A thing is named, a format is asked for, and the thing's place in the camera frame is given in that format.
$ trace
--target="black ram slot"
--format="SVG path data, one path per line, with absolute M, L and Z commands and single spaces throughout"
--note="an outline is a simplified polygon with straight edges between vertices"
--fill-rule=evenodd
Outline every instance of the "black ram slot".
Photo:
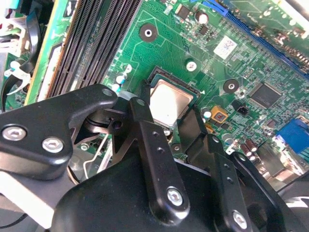
M 58 83 L 60 83 L 61 79 L 64 78 L 63 76 L 60 76 L 60 72 L 62 71 L 62 67 L 64 65 L 64 62 L 67 59 L 68 50 L 69 50 L 69 48 L 72 44 L 72 38 L 74 37 L 74 35 L 76 33 L 79 21 L 80 21 L 82 15 L 83 15 L 83 11 L 84 11 L 86 2 L 87 1 L 80 1 L 80 5 L 77 7 L 77 12 L 75 13 L 75 17 L 74 17 L 73 23 L 71 25 L 71 29 L 70 29 L 70 32 L 69 32 L 69 35 L 68 35 L 68 38 L 67 38 L 67 43 L 65 43 L 65 45 L 64 45 L 64 48 L 63 48 L 63 51 L 62 51 L 62 56 L 61 56 L 59 65 L 58 65 L 57 70 L 56 70 L 55 78 L 52 81 L 51 86 L 50 86 L 50 90 L 49 90 L 49 93 L 48 93 L 49 98 L 52 97 L 52 96 L 55 96 L 54 93 L 55 93 L 56 86 L 58 86 Z
M 118 51 L 118 49 L 119 49 L 127 31 L 128 31 L 128 28 L 131 26 L 131 23 L 132 23 L 133 19 L 135 18 L 135 15 L 137 14 L 141 4 L 142 4 L 142 0 L 135 0 L 133 2 L 133 5 L 131 6 L 130 11 L 127 15 L 126 21 L 122 25 L 120 32 L 118 33 L 116 41 L 113 43 L 113 46 L 112 46 L 109 54 L 106 55 L 104 62 L 102 62 L 103 66 L 99 70 L 100 73 L 99 73 L 98 77 L 92 78 L 89 85 L 92 85 L 94 83 L 98 83 L 98 84 L 102 83 L 104 76 L 105 76 L 107 70 L 109 69 L 109 67 L 112 63 L 112 60 L 114 59 L 116 52 Z
M 61 91 L 60 94 L 64 94 L 64 93 L 66 93 L 70 90 L 72 80 L 76 75 L 78 65 L 79 65 L 79 63 L 82 59 L 84 51 L 86 50 L 88 40 L 91 36 L 91 32 L 92 32 L 98 18 L 100 17 L 100 12 L 101 12 L 101 8 L 103 6 L 103 3 L 107 3 L 108 7 L 109 7 L 110 2 L 111 2 L 110 0 L 107 0 L 107 1 L 96 0 L 95 1 L 95 4 L 93 5 L 93 7 L 91 9 L 90 17 L 88 18 L 88 21 L 85 24 L 85 29 L 82 33 L 82 37 L 81 37 L 80 41 L 78 42 L 78 44 L 76 45 L 77 49 L 74 52 L 71 66 L 67 70 L 68 75 L 65 79 L 65 82 L 63 84 L 62 91 Z
M 87 54 L 87 55 L 85 56 L 85 54 L 84 54 L 84 57 L 83 57 L 84 61 L 82 63 L 82 67 L 80 67 L 80 69 L 81 69 L 80 73 L 78 74 L 79 77 L 85 77 L 87 70 L 90 67 L 91 61 L 93 60 L 93 57 L 94 57 L 96 50 L 99 46 L 99 43 L 100 43 L 100 41 L 102 41 L 103 34 L 105 34 L 106 27 L 108 26 L 110 18 L 111 18 L 113 11 L 115 9 L 115 6 L 118 5 L 118 4 L 119 3 L 117 1 L 112 1 L 110 3 L 109 7 L 103 7 L 102 8 L 100 15 L 104 15 L 105 17 L 103 19 L 102 24 L 99 27 L 97 34 L 95 35 L 95 41 L 91 45 L 89 45 L 89 47 L 86 49 L 85 54 Z M 83 79 L 79 78 L 79 80 L 77 82 L 77 86 L 80 86 L 80 83 L 82 81 L 83 81 Z
M 64 62 L 64 65 L 61 68 L 60 71 L 60 79 L 55 89 L 55 95 L 61 94 L 62 88 L 64 86 L 64 83 L 67 79 L 67 73 L 69 73 L 70 69 L 72 68 L 73 59 L 76 57 L 76 50 L 78 47 L 82 46 L 83 44 L 80 44 L 81 37 L 84 35 L 84 28 L 86 24 L 90 20 L 90 15 L 94 7 L 94 3 L 96 0 L 87 0 L 86 6 L 82 12 L 82 17 L 80 18 L 79 24 L 76 28 L 75 34 L 70 41 L 70 48 L 67 50 L 68 54 L 67 58 Z
M 98 45 L 95 56 L 91 61 L 91 65 L 89 66 L 90 69 L 84 76 L 84 82 L 82 87 L 88 86 L 93 74 L 96 72 L 96 70 L 101 68 L 99 62 L 102 60 L 102 54 L 108 49 L 108 44 L 113 43 L 111 39 L 113 38 L 113 35 L 118 32 L 119 27 L 122 25 L 131 4 L 132 0 L 120 0 L 119 4 L 114 10 L 108 27 Z

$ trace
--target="chip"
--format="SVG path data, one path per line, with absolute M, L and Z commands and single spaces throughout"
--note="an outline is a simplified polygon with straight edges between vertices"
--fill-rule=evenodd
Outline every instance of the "chip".
M 196 98 L 191 91 L 156 74 L 151 82 L 150 111 L 156 123 L 172 129 Z
M 221 128 L 224 129 L 224 130 L 227 130 L 229 128 L 229 125 L 224 123 L 224 124 L 222 124 Z
M 206 35 L 207 31 L 208 31 L 208 28 L 206 26 L 203 26 L 201 30 L 199 30 L 199 33 L 201 35 Z
M 271 119 L 268 123 L 267 123 L 267 126 L 270 127 L 270 128 L 274 128 L 275 125 L 276 125 L 276 121 Z
M 179 9 L 177 9 L 177 12 L 176 12 L 176 14 L 183 20 L 185 20 L 188 17 L 189 13 L 190 13 L 190 10 L 182 5 L 179 6 Z
M 260 83 L 250 94 L 250 98 L 263 109 L 270 108 L 280 97 L 281 94 L 266 83 Z

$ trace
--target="orange component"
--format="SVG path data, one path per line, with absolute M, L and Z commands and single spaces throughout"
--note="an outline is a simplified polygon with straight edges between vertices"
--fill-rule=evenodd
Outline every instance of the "orange component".
M 216 105 L 211 109 L 211 118 L 216 122 L 223 123 L 227 117 L 227 112 L 220 106 Z

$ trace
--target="white label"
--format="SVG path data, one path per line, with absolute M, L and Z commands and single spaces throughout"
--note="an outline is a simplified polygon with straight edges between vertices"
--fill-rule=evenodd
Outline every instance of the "white label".
M 236 47 L 237 43 L 232 41 L 227 36 L 224 36 L 213 52 L 220 56 L 222 59 L 226 59 Z

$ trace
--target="silver screw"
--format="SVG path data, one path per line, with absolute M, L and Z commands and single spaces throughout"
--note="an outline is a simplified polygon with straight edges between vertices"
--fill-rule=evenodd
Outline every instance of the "silver screw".
M 63 143 L 60 139 L 56 137 L 50 137 L 47 139 L 44 139 L 42 142 L 42 147 L 44 150 L 51 152 L 51 153 L 58 153 L 62 151 L 63 149 Z
M 81 145 L 81 150 L 86 151 L 89 149 L 89 145 L 88 144 L 82 144 Z
M 19 141 L 25 138 L 27 132 L 21 127 L 7 127 L 2 131 L 2 136 L 11 141 Z
M 180 206 L 183 204 L 183 197 L 175 188 L 168 189 L 168 199 L 175 206 Z
M 140 104 L 141 106 L 144 106 L 145 105 L 145 102 L 141 99 L 137 99 L 136 100 L 138 104 Z
M 164 129 L 163 132 L 165 136 L 170 136 L 170 133 L 171 133 L 170 130 Z
M 109 97 L 112 95 L 112 92 L 111 92 L 110 90 L 108 90 L 108 89 L 104 89 L 104 90 L 103 90 L 103 93 L 104 93 L 105 95 L 109 96 Z
M 219 142 L 219 139 L 218 139 L 216 136 L 213 136 L 212 139 L 213 139 L 216 143 Z
M 241 215 L 240 212 L 234 210 L 233 212 L 234 221 L 244 230 L 247 228 L 246 219 Z

